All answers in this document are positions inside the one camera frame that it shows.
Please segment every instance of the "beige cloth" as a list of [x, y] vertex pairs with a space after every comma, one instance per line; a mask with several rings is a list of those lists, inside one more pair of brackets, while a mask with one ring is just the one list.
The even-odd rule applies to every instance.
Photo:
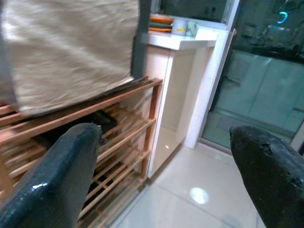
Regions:
[[40, 114], [132, 81], [137, 0], [7, 0], [3, 36], [19, 110]]

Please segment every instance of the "blue light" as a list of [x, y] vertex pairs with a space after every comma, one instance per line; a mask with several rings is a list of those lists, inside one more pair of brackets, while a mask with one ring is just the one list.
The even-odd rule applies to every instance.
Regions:
[[277, 23], [278, 24], [282, 24], [284, 21], [286, 21], [286, 19], [288, 18], [288, 13], [286, 13], [286, 12], [280, 12], [280, 14], [283, 14], [284, 15], [284, 18], [283, 18], [283, 20], [281, 20], [281, 21], [278, 21]]

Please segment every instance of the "white tile floor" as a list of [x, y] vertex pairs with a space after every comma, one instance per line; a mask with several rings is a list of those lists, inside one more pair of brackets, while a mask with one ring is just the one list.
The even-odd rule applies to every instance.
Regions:
[[264, 228], [229, 155], [182, 148], [111, 228]]

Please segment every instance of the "white countertop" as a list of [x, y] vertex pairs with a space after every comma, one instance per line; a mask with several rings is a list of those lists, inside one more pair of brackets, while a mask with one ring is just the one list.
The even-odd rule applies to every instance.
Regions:
[[144, 38], [149, 45], [163, 47], [172, 50], [190, 50], [198, 48], [214, 47], [216, 39], [214, 36], [206, 36], [201, 39], [195, 37], [178, 36], [171, 33], [152, 32]]

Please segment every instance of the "white cup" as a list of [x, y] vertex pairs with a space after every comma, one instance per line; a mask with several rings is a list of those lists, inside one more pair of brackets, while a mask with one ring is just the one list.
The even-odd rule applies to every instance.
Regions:
[[175, 19], [173, 22], [172, 34], [184, 36], [187, 31], [187, 24], [188, 22], [186, 20]]

